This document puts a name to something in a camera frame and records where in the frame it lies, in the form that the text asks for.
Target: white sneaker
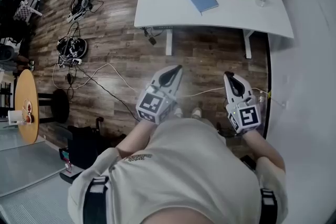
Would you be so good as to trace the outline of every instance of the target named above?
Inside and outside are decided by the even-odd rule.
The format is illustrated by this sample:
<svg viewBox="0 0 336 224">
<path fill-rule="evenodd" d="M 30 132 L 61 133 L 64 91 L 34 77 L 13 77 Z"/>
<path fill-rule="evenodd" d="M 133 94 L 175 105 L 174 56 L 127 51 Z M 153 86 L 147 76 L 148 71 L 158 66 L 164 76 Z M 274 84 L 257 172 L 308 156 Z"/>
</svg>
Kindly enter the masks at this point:
<svg viewBox="0 0 336 224">
<path fill-rule="evenodd" d="M 201 119 L 202 118 L 202 109 L 200 108 L 194 108 L 193 112 L 191 113 L 192 119 Z"/>
<path fill-rule="evenodd" d="M 174 115 L 177 116 L 177 117 L 179 117 L 179 118 L 183 118 L 183 111 L 182 111 L 182 109 L 180 107 L 177 107 L 175 109 Z"/>
</svg>

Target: table leg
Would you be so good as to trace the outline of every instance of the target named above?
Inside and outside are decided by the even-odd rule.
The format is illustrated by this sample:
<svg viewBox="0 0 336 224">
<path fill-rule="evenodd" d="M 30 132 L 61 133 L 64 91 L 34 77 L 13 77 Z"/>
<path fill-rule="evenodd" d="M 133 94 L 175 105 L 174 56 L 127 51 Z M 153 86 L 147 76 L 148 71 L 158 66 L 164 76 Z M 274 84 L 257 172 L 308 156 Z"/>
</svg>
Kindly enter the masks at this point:
<svg viewBox="0 0 336 224">
<path fill-rule="evenodd" d="M 245 29 L 243 29 L 246 59 L 252 59 L 251 45 L 250 45 L 250 36 L 253 34 L 253 32 L 254 32 L 253 30 L 245 30 Z"/>
<path fill-rule="evenodd" d="M 173 50 L 173 29 L 167 29 L 166 55 L 172 55 Z"/>
<path fill-rule="evenodd" d="M 54 122 L 55 119 L 54 118 L 44 118 L 44 119 L 40 119 L 40 123 L 49 123 L 49 122 Z"/>
</svg>

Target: chair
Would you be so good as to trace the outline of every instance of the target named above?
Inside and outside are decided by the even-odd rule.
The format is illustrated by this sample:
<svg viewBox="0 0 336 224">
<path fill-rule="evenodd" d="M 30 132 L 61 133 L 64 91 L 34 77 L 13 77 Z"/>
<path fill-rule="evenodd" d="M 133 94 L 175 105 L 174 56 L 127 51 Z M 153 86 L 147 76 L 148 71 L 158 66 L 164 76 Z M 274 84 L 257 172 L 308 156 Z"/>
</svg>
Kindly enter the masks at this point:
<svg viewBox="0 0 336 224">
<path fill-rule="evenodd" d="M 79 168 L 87 169 L 103 151 L 116 146 L 126 137 L 126 135 L 122 134 L 110 140 L 101 136 L 99 122 L 103 122 L 103 120 L 101 117 L 96 118 L 96 128 L 68 126 L 67 130 L 70 133 L 67 135 L 67 137 L 69 137 L 68 147 L 59 149 L 61 158 L 65 159 L 63 152 L 67 152 L 69 154 L 70 163 Z M 60 173 L 60 177 L 71 184 L 78 175 L 79 174 L 69 177 Z"/>
<path fill-rule="evenodd" d="M 20 5 L 19 5 L 19 8 L 17 9 L 17 11 L 14 14 L 14 19 L 26 21 L 27 18 L 29 18 L 32 13 L 35 13 L 39 16 L 42 16 L 41 12 L 38 12 L 37 10 L 35 10 L 35 9 L 33 9 L 29 6 L 29 1 L 30 0 L 21 1 Z"/>
</svg>

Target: person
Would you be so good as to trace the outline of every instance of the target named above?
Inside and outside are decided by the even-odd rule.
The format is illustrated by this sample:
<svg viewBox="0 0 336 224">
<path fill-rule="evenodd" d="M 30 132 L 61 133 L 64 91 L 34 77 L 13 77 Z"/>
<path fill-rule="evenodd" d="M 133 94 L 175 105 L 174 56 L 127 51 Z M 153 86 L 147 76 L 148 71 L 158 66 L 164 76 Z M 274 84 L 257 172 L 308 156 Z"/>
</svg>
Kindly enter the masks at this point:
<svg viewBox="0 0 336 224">
<path fill-rule="evenodd" d="M 253 172 L 199 108 L 190 119 L 180 108 L 174 116 L 159 126 L 140 121 L 76 178 L 68 193 L 74 223 L 261 223 L 263 188 L 276 199 L 274 223 L 282 223 L 284 160 L 257 131 L 243 135 L 257 157 Z"/>
</svg>

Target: desk leg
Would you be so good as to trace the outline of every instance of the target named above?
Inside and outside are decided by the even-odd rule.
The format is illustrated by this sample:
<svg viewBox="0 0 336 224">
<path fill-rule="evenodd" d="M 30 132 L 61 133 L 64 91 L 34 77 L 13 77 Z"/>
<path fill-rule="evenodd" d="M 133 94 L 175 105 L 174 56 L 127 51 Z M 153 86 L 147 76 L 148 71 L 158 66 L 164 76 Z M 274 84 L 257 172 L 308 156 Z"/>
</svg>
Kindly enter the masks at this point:
<svg viewBox="0 0 336 224">
<path fill-rule="evenodd" d="M 244 41 L 245 41 L 246 59 L 252 59 L 251 45 L 250 45 L 250 35 L 252 35 L 253 32 L 254 32 L 253 30 L 245 30 L 245 29 L 243 29 Z"/>
<path fill-rule="evenodd" d="M 172 55 L 173 50 L 173 29 L 167 29 L 166 55 Z"/>
</svg>

